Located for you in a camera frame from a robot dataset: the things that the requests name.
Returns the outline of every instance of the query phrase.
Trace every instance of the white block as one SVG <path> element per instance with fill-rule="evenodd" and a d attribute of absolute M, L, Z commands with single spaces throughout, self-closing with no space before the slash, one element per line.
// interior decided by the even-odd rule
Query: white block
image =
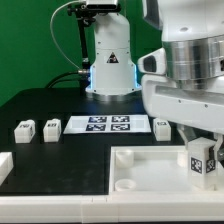
<path fill-rule="evenodd" d="M 153 131 L 157 141 L 171 141 L 171 127 L 168 121 L 154 119 Z"/>
<path fill-rule="evenodd" d="M 0 186 L 13 168 L 12 153 L 0 153 Z"/>
<path fill-rule="evenodd" d="M 217 161 L 210 158 L 215 141 L 198 138 L 188 143 L 188 179 L 202 190 L 214 189 L 217 184 Z"/>
<path fill-rule="evenodd" d="M 14 130 L 16 143 L 30 143 L 35 135 L 35 122 L 33 120 L 21 121 Z"/>
<path fill-rule="evenodd" d="M 44 127 L 44 142 L 58 142 L 61 136 L 61 121 L 53 119 L 47 121 Z"/>

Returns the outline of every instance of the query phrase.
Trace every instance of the black sticker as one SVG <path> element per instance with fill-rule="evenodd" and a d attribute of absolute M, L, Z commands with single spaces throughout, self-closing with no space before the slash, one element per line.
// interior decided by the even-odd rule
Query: black sticker
<path fill-rule="evenodd" d="M 130 117 L 129 116 L 113 116 L 112 122 L 114 123 L 130 122 Z"/>
<path fill-rule="evenodd" d="M 19 127 L 20 127 L 20 128 L 29 128 L 30 125 L 29 125 L 29 124 L 22 124 L 22 125 L 20 125 Z"/>
<path fill-rule="evenodd" d="M 206 173 L 210 173 L 215 170 L 215 160 L 208 160 L 206 162 Z"/>
<path fill-rule="evenodd" d="M 202 161 L 195 158 L 191 158 L 191 170 L 197 173 L 202 173 Z"/>
<path fill-rule="evenodd" d="M 90 117 L 89 123 L 106 123 L 107 117 Z"/>
<path fill-rule="evenodd" d="M 86 131 L 105 131 L 106 125 L 105 124 L 88 124 L 86 127 Z"/>
<path fill-rule="evenodd" d="M 48 126 L 48 127 L 51 127 L 51 128 L 53 128 L 53 127 L 56 127 L 56 126 L 57 126 L 57 124 L 55 124 L 55 123 L 52 123 L 52 124 L 48 124 L 47 126 Z"/>
<path fill-rule="evenodd" d="M 130 131 L 130 124 L 112 124 L 111 131 Z"/>
<path fill-rule="evenodd" d="M 157 125 L 159 125 L 159 126 L 166 126 L 167 123 L 166 122 L 157 122 Z"/>
<path fill-rule="evenodd" d="M 110 58 L 107 60 L 107 63 L 109 63 L 109 64 L 119 63 L 114 52 L 112 52 Z"/>
<path fill-rule="evenodd" d="M 33 128 L 32 128 L 32 126 L 30 127 L 30 136 L 33 136 Z"/>

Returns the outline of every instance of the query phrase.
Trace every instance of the black cable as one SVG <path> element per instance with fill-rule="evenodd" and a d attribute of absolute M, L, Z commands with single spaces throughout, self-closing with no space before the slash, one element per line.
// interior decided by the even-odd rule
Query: black cable
<path fill-rule="evenodd" d="M 57 80 L 54 83 L 52 83 L 48 88 L 52 88 L 53 86 L 55 86 L 57 83 L 60 82 L 72 82 L 72 81 L 79 81 L 79 79 L 62 79 L 62 80 Z"/>
<path fill-rule="evenodd" d="M 45 88 L 50 88 L 50 86 L 51 86 L 54 82 L 56 82 L 57 80 L 59 80 L 59 79 L 61 79 L 61 78 L 64 78 L 64 77 L 66 77 L 66 76 L 74 75 L 74 74 L 78 74 L 78 71 L 74 71 L 74 72 L 66 72 L 66 73 L 64 73 L 64 74 L 61 74 L 61 75 L 55 77 L 54 79 L 52 79 L 52 80 L 45 86 Z"/>

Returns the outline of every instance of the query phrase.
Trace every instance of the white cylinder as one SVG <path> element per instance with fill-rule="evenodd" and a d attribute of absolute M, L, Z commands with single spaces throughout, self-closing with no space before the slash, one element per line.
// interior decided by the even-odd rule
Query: white cylinder
<path fill-rule="evenodd" d="M 116 191 L 133 191 L 136 189 L 136 182 L 130 179 L 121 179 L 115 183 Z"/>
<path fill-rule="evenodd" d="M 116 151 L 116 166 L 118 168 L 131 168 L 134 165 L 134 152 L 132 150 Z"/>

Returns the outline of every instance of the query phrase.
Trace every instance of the white cable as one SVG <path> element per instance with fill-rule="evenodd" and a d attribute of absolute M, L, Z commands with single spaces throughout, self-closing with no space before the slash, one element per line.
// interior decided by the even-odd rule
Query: white cable
<path fill-rule="evenodd" d="M 57 15 L 57 13 L 59 11 L 61 11 L 62 9 L 64 9 L 65 7 L 67 7 L 68 5 L 70 4 L 74 4 L 74 3 L 81 3 L 81 2 L 86 2 L 86 0 L 76 0 L 76 1 L 71 1 L 71 2 L 68 2 L 64 5 L 62 5 L 61 7 L 59 7 L 58 9 L 55 10 L 55 12 L 53 13 L 52 17 L 51 17 L 51 22 L 50 22 L 50 30 L 51 30 L 51 36 L 52 36 L 52 39 L 54 41 L 54 44 L 56 45 L 56 47 L 58 48 L 58 50 L 61 52 L 61 54 L 72 64 L 74 65 L 76 68 L 79 69 L 79 66 L 76 65 L 71 59 L 69 59 L 66 54 L 64 53 L 64 51 L 61 49 L 61 47 L 59 46 L 57 40 L 56 40 L 56 37 L 54 35 L 54 19 Z"/>

